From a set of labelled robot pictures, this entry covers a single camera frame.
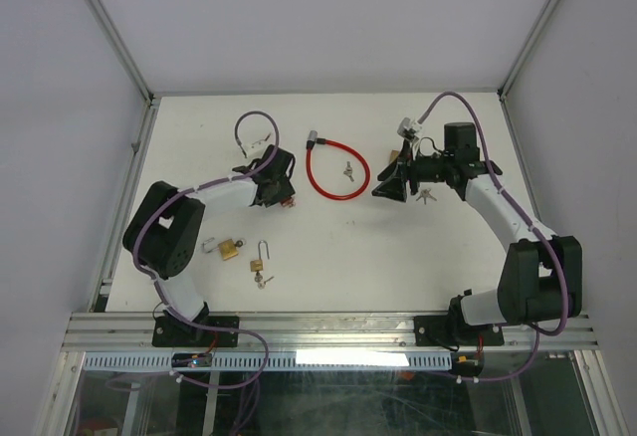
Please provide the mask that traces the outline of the small red padlock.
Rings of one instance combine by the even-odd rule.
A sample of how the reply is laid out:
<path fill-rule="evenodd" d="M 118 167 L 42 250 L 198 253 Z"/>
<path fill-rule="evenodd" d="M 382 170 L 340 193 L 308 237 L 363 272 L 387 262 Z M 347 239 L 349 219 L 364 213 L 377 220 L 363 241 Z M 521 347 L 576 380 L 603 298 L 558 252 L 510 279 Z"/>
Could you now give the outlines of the small red padlock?
<path fill-rule="evenodd" d="M 294 207 L 296 205 L 295 197 L 289 197 L 281 202 L 283 207 Z"/>

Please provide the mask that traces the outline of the cable lock keys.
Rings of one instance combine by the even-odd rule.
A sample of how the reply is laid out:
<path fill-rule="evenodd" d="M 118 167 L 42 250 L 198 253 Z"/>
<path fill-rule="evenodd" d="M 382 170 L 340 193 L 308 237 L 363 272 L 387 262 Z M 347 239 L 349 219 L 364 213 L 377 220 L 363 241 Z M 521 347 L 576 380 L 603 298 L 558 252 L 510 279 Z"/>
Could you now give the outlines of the cable lock keys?
<path fill-rule="evenodd" d="M 353 181 L 354 181 L 354 178 L 353 178 L 353 168 L 352 168 L 351 163 L 350 163 L 349 161 L 346 163 L 346 166 L 345 166 L 345 169 L 344 169 L 344 171 L 343 171 L 343 174 L 344 174 L 344 175 L 345 175 L 345 176 L 346 176 L 346 177 L 347 177 L 347 178 L 348 178 L 351 182 L 353 182 Z"/>

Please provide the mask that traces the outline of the red cable lock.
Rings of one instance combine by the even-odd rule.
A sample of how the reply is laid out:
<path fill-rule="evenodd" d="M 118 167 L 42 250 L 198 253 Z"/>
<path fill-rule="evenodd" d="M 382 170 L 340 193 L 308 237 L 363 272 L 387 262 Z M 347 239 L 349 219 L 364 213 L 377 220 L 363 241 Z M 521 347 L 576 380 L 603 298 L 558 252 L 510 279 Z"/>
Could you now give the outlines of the red cable lock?
<path fill-rule="evenodd" d="M 325 149 L 337 154 L 337 158 L 330 162 L 336 164 L 334 170 L 327 172 L 327 167 L 324 165 L 316 172 L 317 149 L 319 149 L 319 155 Z M 353 182 L 343 174 L 348 161 L 353 168 Z M 321 136 L 314 129 L 308 132 L 306 139 L 305 172 L 310 187 L 321 197 L 335 202 L 347 202 L 361 197 L 371 183 L 371 168 L 361 152 L 347 143 Z"/>

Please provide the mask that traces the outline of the large padlock keys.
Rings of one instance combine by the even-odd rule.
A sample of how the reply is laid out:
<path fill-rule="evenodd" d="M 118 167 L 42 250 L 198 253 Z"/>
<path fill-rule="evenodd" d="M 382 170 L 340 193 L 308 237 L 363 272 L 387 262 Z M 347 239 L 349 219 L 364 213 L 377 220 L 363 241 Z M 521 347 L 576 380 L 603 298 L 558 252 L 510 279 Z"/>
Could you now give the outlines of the large padlock keys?
<path fill-rule="evenodd" d="M 429 201 L 437 202 L 438 199 L 432 194 L 431 188 L 422 188 L 419 190 L 417 201 L 421 201 L 424 205 L 426 205 Z"/>

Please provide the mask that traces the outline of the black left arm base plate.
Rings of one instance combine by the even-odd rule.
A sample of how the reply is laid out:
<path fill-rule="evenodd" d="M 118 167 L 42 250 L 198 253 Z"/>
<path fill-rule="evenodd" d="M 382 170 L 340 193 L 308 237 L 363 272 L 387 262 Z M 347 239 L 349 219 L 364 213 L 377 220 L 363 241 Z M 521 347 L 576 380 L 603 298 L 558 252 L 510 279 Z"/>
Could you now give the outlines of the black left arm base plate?
<path fill-rule="evenodd" d="M 153 347 L 207 348 L 215 343 L 216 348 L 233 348 L 238 345 L 240 319 L 238 317 L 207 316 L 198 320 L 201 326 L 215 327 L 215 330 L 188 325 L 173 316 L 164 315 L 155 319 L 151 345 Z"/>

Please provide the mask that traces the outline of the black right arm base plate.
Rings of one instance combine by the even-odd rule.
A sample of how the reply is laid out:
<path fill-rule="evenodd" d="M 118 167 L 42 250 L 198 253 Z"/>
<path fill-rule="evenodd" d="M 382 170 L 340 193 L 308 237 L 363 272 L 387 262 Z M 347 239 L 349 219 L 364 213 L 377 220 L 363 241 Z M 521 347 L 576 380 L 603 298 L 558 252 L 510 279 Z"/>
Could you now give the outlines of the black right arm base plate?
<path fill-rule="evenodd" d="M 413 318 L 417 346 L 440 346 L 449 350 L 461 346 L 503 346 L 504 337 L 491 325 L 472 327 L 448 315 L 416 316 Z"/>

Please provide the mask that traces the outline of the large brass padlock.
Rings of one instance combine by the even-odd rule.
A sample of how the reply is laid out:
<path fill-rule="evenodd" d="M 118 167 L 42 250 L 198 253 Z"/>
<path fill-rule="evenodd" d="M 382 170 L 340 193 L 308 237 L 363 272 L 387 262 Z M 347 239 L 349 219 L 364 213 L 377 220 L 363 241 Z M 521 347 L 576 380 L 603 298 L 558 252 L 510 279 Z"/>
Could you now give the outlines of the large brass padlock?
<path fill-rule="evenodd" d="M 393 163 L 394 161 L 396 161 L 399 154 L 400 154 L 399 150 L 392 149 L 389 156 L 389 163 Z"/>

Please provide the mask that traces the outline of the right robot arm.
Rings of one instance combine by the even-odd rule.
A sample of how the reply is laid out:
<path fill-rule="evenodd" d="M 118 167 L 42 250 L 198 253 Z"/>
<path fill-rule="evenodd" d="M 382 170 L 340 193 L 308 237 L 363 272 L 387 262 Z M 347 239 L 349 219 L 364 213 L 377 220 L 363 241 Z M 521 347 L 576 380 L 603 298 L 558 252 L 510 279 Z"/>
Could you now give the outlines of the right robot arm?
<path fill-rule="evenodd" d="M 417 149 L 419 124 L 400 123 L 403 145 L 379 174 L 375 197 L 404 202 L 424 183 L 445 183 L 477 211 L 506 252 L 496 287 L 451 299 L 445 319 L 429 329 L 442 344 L 464 344 L 491 326 L 530 326 L 556 321 L 562 332 L 582 309 L 582 247 L 529 216 L 499 180 L 502 171 L 478 146 L 471 122 L 444 127 L 444 147 L 429 155 Z"/>

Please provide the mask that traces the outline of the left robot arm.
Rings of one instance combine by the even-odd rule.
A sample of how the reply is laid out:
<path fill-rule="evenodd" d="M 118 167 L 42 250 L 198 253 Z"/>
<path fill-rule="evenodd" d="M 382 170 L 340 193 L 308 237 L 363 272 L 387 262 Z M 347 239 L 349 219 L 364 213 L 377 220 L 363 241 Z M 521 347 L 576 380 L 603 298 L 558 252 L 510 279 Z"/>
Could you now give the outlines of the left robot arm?
<path fill-rule="evenodd" d="M 180 190 L 154 182 L 144 195 L 122 238 L 134 266 L 155 287 L 173 331 L 187 344 L 208 333 L 209 308 L 186 269 L 195 254 L 202 224 L 212 216 L 251 207 L 272 207 L 295 196 L 295 156 L 269 145 L 247 166 L 196 188 Z"/>

